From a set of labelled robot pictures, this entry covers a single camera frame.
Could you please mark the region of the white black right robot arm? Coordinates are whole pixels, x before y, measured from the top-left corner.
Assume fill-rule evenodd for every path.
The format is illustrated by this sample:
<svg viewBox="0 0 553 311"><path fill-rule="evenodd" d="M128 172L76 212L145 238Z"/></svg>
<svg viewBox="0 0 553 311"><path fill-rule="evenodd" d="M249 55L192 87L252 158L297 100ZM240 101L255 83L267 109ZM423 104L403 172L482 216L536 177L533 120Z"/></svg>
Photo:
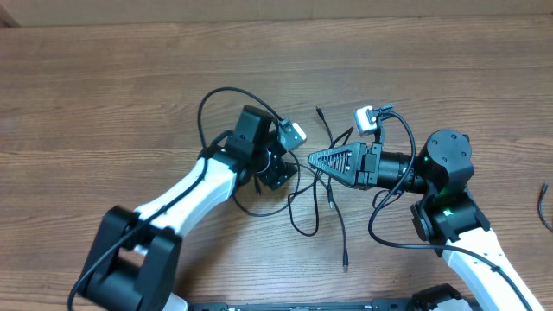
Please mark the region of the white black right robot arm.
<svg viewBox="0 0 553 311"><path fill-rule="evenodd" d="M468 136L438 130L417 155L386 152L382 143L350 143L314 152L308 163L346 187L420 194L411 207L419 248L434 250L481 309L539 310L467 188L471 154Z"/></svg>

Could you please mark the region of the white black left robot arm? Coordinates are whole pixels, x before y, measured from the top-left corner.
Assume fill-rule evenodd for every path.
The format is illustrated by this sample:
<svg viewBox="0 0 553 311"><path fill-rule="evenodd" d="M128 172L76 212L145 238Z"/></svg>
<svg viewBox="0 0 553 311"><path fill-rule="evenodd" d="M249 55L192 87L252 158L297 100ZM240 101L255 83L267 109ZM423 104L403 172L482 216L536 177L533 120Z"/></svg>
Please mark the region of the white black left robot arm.
<svg viewBox="0 0 553 311"><path fill-rule="evenodd" d="M188 310L173 291L183 239L251 177L273 190L282 186L296 173L282 157L306 138L299 124L245 106L235 128L202 150L166 193L105 214L67 301L80 295L107 310Z"/></svg>

